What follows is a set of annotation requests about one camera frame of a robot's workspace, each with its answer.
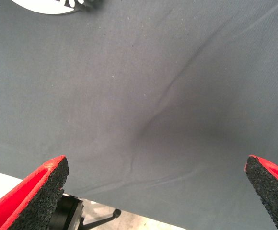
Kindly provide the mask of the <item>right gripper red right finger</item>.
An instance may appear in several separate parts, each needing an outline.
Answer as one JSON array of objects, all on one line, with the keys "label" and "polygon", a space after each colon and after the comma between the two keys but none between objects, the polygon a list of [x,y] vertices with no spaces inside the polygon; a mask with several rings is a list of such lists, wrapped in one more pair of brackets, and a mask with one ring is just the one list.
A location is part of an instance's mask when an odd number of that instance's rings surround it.
[{"label": "right gripper red right finger", "polygon": [[244,171],[278,229],[278,165],[250,155]]}]

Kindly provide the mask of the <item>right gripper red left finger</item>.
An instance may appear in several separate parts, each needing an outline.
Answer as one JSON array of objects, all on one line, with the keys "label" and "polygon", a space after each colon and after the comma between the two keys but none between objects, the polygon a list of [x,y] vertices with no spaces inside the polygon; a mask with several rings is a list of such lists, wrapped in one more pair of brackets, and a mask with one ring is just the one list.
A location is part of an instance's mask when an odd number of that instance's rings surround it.
[{"label": "right gripper red left finger", "polygon": [[31,172],[0,199],[0,230],[46,230],[68,174],[64,155]]}]

